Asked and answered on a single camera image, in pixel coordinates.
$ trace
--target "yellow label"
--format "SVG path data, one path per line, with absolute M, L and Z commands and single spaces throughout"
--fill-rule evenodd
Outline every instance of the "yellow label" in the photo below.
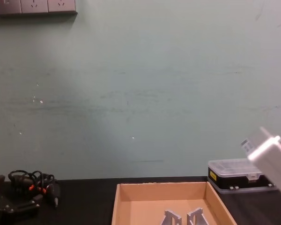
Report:
M 210 171 L 210 176 L 216 181 L 216 175 L 214 172 Z

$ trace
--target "clear plastic lid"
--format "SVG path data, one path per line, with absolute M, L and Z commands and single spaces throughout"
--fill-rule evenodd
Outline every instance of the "clear plastic lid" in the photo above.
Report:
M 256 180 L 263 175 L 247 158 L 212 160 L 208 167 L 220 177 L 246 176 L 249 180 Z

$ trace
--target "painted wall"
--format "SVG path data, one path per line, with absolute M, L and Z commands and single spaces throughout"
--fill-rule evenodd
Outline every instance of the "painted wall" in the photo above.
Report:
M 77 0 L 0 20 L 0 174 L 206 175 L 281 135 L 281 0 Z

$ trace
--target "power socket panel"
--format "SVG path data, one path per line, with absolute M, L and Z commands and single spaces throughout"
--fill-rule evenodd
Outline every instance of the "power socket panel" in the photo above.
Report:
M 21 0 L 21 8 L 23 14 L 48 13 L 48 0 Z
M 20 0 L 0 0 L 0 15 L 21 14 Z
M 75 0 L 48 0 L 49 13 L 77 13 Z

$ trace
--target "white power adapter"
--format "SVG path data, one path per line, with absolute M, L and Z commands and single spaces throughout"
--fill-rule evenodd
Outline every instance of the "white power adapter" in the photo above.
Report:
M 248 159 L 281 191 L 281 138 L 261 127 L 241 145 Z

